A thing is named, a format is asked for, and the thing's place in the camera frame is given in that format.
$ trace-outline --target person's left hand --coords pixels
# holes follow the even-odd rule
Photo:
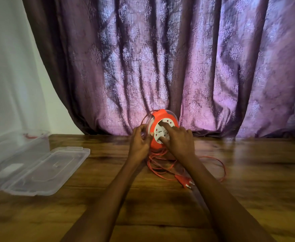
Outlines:
[[[154,133],[147,135],[143,140],[141,132],[143,132],[145,128],[146,124],[143,124],[133,129],[128,152],[129,161],[141,162],[148,155]]]

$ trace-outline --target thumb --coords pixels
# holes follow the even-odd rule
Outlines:
[[[144,142],[150,146],[151,145],[151,142],[153,140],[153,136],[154,136],[154,132],[150,133],[149,135],[147,135],[147,137],[145,138]]]
[[[159,137],[159,139],[165,146],[167,149],[170,148],[170,140],[166,139],[165,137]]]

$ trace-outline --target forearm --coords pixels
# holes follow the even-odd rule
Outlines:
[[[194,180],[226,241],[275,241],[196,156],[180,162]]]
[[[109,241],[121,201],[139,163],[126,161],[104,194],[76,221],[61,242]]]

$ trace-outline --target person's right hand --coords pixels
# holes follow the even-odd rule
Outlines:
[[[165,137],[159,137],[159,140],[166,146],[170,153],[180,162],[195,156],[194,140],[192,131],[186,130],[183,126],[180,128],[171,127],[166,122],[159,122],[163,126],[170,137],[170,140]]]

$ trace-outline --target clear plastic box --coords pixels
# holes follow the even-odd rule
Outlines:
[[[82,147],[50,151],[49,132],[22,130],[0,137],[0,190],[13,195],[52,195],[89,156]]]

